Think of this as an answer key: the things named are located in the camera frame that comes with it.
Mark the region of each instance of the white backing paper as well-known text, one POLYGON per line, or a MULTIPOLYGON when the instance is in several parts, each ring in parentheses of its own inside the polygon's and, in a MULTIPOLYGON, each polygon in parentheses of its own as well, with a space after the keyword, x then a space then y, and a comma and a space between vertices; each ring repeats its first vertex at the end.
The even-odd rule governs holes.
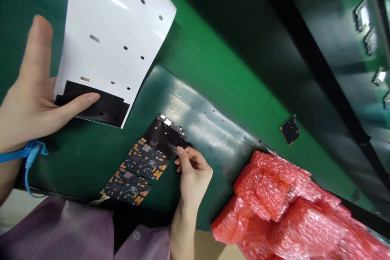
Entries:
POLYGON ((123 98, 123 128, 175 14, 170 0, 68 0, 54 96, 69 80, 123 98))

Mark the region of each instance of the left hand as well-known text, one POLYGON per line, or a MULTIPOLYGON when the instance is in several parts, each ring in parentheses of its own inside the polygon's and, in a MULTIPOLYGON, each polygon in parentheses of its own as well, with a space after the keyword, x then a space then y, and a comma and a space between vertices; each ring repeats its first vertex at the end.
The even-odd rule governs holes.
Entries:
POLYGON ((97 93, 86 93, 62 107, 53 103, 52 37, 51 24, 35 16, 19 77, 0 107, 0 153, 18 150, 32 139, 56 132, 100 98, 97 93))

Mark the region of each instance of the fingernail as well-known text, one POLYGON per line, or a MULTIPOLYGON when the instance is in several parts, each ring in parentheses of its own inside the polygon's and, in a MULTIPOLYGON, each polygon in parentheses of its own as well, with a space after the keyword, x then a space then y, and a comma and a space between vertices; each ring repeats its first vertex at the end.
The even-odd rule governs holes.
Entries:
POLYGON ((100 99, 100 94, 98 94, 98 93, 90 93, 89 96, 87 97, 87 99, 90 102, 96 102, 98 99, 100 99))
POLYGON ((34 16, 34 18, 32 19, 32 23, 34 23, 34 22, 37 20, 38 17, 39 17, 39 15, 36 14, 36 15, 34 16))

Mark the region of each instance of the shirt button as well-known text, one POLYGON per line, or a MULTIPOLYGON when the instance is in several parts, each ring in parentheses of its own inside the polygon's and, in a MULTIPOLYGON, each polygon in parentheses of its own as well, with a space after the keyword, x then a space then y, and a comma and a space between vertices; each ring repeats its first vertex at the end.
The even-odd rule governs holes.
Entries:
POLYGON ((133 238, 137 241, 141 240, 141 234, 137 231, 133 232, 133 238))

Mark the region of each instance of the wrist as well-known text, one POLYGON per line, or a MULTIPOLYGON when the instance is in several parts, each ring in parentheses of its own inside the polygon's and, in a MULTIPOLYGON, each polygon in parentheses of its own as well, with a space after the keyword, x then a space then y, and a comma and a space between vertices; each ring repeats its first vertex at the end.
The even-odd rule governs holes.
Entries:
POLYGON ((27 145, 28 141, 17 139, 13 134, 15 133, 8 130, 6 125, 3 127, 3 123, 0 123, 0 154, 14 152, 27 145))
POLYGON ((19 144, 2 144, 0 142, 0 154, 5 154, 9 152, 15 152, 21 150, 27 145, 27 142, 19 143, 19 144))
POLYGON ((186 221, 187 223, 192 223, 196 225, 198 209, 199 207, 189 206, 188 204, 186 204, 183 198, 180 199, 178 212, 180 217, 183 218, 183 220, 186 221))

